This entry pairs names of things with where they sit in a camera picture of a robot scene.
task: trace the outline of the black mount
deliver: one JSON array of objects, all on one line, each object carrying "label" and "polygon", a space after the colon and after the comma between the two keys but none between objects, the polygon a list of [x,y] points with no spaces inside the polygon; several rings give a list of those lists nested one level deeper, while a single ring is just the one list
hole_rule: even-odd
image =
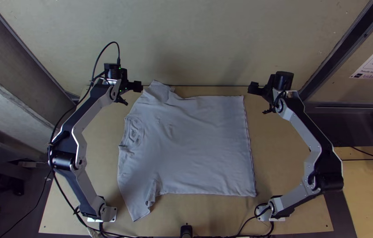
[{"label": "black mount", "polygon": [[[262,96],[267,102],[269,102],[269,109],[263,111],[263,114],[270,112],[276,113],[276,108],[278,107],[277,102],[281,97],[285,97],[285,91],[291,89],[293,78],[293,73],[278,71],[275,74],[270,75],[269,81],[263,88],[259,87],[258,82],[251,82],[248,86],[248,93]],[[274,99],[272,89],[282,91],[282,93]]]}]

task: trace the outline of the t-shirt sleeve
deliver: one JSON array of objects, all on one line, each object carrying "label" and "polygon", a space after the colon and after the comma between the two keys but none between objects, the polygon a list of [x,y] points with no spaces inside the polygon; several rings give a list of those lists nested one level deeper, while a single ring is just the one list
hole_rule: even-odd
[{"label": "t-shirt sleeve", "polygon": [[143,96],[149,100],[157,100],[161,103],[165,103],[169,99],[169,92],[172,89],[162,84],[159,81],[154,80],[150,86],[144,90]]}]

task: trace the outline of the metal bracket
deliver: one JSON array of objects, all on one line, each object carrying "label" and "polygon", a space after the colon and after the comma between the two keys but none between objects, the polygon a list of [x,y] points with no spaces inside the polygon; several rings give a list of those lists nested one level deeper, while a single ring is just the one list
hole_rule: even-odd
[{"label": "metal bracket", "polygon": [[105,207],[101,211],[101,218],[93,219],[88,217],[87,222],[115,222],[117,217],[117,208],[116,207]]}]

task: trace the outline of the wooden tabletop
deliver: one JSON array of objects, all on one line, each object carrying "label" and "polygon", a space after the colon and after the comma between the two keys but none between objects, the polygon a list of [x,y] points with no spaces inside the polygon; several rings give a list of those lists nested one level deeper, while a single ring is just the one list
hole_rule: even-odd
[{"label": "wooden tabletop", "polygon": [[[129,106],[112,104],[103,108],[85,129],[88,143],[87,173],[97,193],[118,208],[114,223],[104,229],[126,235],[179,236],[185,223],[193,226],[194,235],[228,236],[238,232],[242,223],[254,213],[254,207],[267,202],[272,195],[282,195],[295,188],[303,175],[303,161],[309,150],[286,120],[261,112],[269,104],[260,96],[247,94],[246,87],[180,86],[181,97],[201,95],[244,95],[251,150],[254,159],[257,197],[234,197],[203,194],[166,194],[157,198],[151,213],[132,222],[117,183],[118,144],[123,135],[124,117],[139,93],[128,92]],[[74,206],[78,201],[68,184],[59,177],[63,190]],[[97,228],[98,224],[89,223]],[[265,234],[269,224],[252,220],[244,228],[246,234]],[[332,231],[323,196],[299,206],[285,222],[277,222],[274,234]],[[40,226],[42,233],[88,234],[72,215],[55,184],[52,185]]]}]

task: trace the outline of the metal frame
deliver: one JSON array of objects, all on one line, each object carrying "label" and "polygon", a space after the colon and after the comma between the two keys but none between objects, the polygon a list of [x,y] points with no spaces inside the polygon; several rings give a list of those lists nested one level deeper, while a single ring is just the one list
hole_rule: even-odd
[{"label": "metal frame", "polygon": [[373,0],[371,0],[328,57],[299,91],[301,100],[308,99],[339,69],[373,32]]}]

